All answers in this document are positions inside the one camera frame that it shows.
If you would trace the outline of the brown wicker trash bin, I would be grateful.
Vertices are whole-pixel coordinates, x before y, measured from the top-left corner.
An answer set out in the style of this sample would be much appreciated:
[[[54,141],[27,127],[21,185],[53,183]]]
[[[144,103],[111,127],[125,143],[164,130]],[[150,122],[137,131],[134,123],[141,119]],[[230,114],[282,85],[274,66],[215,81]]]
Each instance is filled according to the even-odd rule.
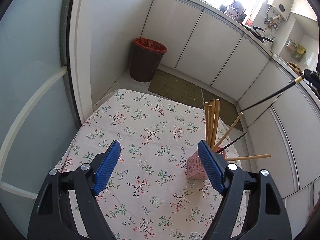
[[[167,47],[147,38],[135,38],[130,62],[130,76],[138,82],[150,82]]]

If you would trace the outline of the black chopstick gold band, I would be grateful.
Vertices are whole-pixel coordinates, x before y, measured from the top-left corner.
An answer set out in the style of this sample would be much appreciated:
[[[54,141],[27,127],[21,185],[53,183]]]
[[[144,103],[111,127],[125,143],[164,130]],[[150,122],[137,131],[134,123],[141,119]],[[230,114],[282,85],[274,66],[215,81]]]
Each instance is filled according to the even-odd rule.
[[[267,96],[266,98],[264,98],[264,99],[262,99],[262,100],[260,100],[260,101],[258,101],[258,102],[256,102],[256,103],[254,103],[253,105],[251,105],[251,106],[249,106],[249,107],[246,107],[246,108],[244,108],[244,109],[241,109],[240,112],[244,112],[244,111],[246,111],[246,110],[249,110],[249,109],[251,109],[251,108],[253,108],[253,107],[257,106],[257,105],[262,104],[263,102],[265,102],[265,101],[267,101],[267,100],[269,100],[269,99],[271,99],[271,98],[274,98],[275,96],[278,96],[279,94],[285,92],[286,90],[288,90],[288,89],[290,89],[291,87],[295,86],[296,84],[300,83],[300,82],[301,82],[302,80],[304,80],[304,79],[305,79],[305,75],[303,74],[302,76],[296,78],[295,80],[293,80],[292,82],[290,82],[287,86],[283,87],[282,89],[274,92],[273,94],[271,94],[271,95]]]

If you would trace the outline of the pink perforated utensil holder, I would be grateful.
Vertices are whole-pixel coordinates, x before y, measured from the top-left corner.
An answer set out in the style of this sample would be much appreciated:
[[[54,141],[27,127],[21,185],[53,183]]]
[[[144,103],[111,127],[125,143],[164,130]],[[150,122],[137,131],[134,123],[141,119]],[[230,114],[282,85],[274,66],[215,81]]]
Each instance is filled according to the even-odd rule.
[[[220,163],[226,169],[227,161],[225,161],[224,159],[224,160],[221,160]],[[197,150],[187,160],[187,178],[203,179],[203,180],[209,179],[201,163]]]

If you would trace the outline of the floral tablecloth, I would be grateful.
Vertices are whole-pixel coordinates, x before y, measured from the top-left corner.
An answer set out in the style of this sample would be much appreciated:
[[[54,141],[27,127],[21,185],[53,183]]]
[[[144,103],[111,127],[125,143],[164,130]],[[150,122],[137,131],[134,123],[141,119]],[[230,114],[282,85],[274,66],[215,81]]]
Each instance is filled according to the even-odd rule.
[[[116,239],[202,239],[222,199],[209,181],[187,178],[204,134],[202,109],[119,89],[95,107],[56,168],[73,171],[117,140],[120,158],[96,197]]]

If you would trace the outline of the white wall water heater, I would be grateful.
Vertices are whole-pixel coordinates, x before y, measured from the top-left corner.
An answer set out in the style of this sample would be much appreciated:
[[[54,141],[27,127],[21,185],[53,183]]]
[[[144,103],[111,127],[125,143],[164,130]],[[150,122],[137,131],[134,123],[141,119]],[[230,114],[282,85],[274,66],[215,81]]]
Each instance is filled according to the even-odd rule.
[[[285,21],[289,18],[293,0],[268,0],[267,4],[278,12]]]

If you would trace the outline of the white kitchen cabinets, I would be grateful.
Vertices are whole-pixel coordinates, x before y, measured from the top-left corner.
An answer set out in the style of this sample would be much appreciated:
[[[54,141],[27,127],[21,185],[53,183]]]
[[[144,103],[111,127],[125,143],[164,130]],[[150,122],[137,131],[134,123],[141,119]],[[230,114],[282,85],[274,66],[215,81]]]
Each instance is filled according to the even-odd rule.
[[[296,78],[242,25],[198,0],[153,0],[142,36],[164,44],[162,64],[212,87],[239,110]],[[319,190],[319,99],[300,82],[244,111],[251,154],[271,154],[253,167],[267,169],[282,197]]]

